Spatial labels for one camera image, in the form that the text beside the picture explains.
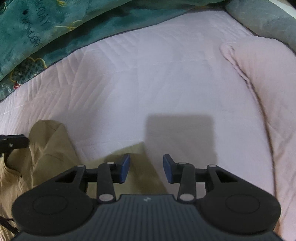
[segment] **gray fabric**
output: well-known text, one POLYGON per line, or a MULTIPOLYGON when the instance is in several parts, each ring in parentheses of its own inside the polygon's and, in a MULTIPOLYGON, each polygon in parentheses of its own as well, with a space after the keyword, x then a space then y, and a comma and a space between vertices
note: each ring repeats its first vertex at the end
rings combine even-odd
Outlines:
POLYGON ((277 39, 296 52, 296 19, 268 0, 231 0, 226 11, 254 33, 277 39))

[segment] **brown garment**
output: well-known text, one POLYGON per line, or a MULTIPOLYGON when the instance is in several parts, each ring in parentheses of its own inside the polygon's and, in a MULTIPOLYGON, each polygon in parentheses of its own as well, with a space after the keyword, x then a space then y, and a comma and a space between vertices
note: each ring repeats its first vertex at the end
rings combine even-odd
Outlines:
MULTIPOLYGON (((11 207, 18 196, 79 164, 66 128, 59 122, 38 121, 31 128, 29 140, 28 148, 0 158, 0 215, 4 218, 12 218, 11 207)), ((13 236, 0 226, 2 240, 13 236)))

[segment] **green blanket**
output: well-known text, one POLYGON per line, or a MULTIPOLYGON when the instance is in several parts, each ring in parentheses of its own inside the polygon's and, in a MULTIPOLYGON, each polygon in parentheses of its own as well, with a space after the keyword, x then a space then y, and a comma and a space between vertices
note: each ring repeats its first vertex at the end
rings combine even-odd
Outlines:
POLYGON ((7 0, 0 6, 0 100, 74 50, 222 0, 7 0))

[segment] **ribbed gray panel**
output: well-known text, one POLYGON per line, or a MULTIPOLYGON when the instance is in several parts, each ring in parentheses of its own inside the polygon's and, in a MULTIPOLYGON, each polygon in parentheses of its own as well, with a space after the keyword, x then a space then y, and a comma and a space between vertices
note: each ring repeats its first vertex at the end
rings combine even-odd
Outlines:
POLYGON ((123 195, 102 205, 85 225, 54 237, 21 233, 14 241, 280 241, 274 233, 256 236, 226 234, 207 224, 192 205, 172 195, 123 195))

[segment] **white bed sheet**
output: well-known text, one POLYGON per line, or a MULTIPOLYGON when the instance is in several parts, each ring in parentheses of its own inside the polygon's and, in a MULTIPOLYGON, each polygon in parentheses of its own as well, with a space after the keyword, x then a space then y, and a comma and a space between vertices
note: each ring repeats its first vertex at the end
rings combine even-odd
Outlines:
MULTIPOLYGON (((0 133, 64 123, 83 162, 144 142, 169 192, 162 156, 217 164, 273 194, 261 112, 219 51, 251 35, 222 10, 190 12, 79 49, 0 104, 0 133)), ((198 187, 198 196, 204 188, 198 187)))

